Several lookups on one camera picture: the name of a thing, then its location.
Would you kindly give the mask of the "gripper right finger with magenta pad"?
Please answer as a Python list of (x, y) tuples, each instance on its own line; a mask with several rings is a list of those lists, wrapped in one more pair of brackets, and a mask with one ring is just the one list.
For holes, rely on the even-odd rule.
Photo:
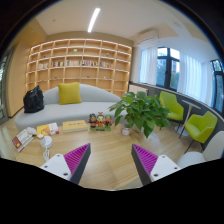
[(157, 156), (136, 144), (132, 145), (131, 154), (143, 186), (180, 170), (168, 156)]

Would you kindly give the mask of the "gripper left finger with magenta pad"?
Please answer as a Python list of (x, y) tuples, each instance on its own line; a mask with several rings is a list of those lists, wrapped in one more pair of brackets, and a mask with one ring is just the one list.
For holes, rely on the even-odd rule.
[(41, 169), (79, 184), (90, 154), (91, 145), (85, 144), (65, 155), (55, 154), (41, 166)]

